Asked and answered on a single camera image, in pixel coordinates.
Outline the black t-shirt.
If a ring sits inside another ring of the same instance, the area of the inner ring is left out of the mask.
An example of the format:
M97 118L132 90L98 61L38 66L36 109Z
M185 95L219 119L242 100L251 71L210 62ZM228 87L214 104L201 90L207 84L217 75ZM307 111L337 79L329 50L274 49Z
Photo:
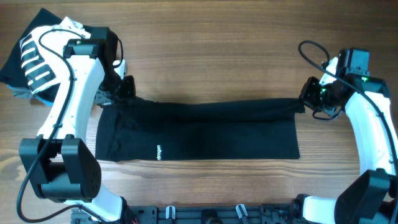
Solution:
M102 161L298 159L298 99L161 103L136 98L103 109L95 157Z

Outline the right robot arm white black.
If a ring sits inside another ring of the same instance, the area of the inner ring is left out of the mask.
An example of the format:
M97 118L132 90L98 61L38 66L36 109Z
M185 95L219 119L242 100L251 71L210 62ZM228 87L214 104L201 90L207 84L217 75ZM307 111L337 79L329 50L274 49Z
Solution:
M384 80L371 77L369 54L344 50L320 65L300 100L327 119L347 115L358 149L360 176L338 198L306 195L300 217L309 223L397 223L397 134Z

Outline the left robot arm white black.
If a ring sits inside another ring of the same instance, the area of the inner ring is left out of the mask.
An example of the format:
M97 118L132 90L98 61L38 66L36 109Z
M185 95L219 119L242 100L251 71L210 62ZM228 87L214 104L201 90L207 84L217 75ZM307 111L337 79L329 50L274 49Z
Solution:
M97 93L118 95L121 78L113 66L117 45L106 39L70 39L60 53L43 42L39 45L66 77L37 137L20 144L26 176L17 196L19 218L27 223L44 222L78 208L100 223L137 223L126 200L101 183L101 167L85 144ZM22 199L28 184L38 198L67 206L43 218L26 217Z

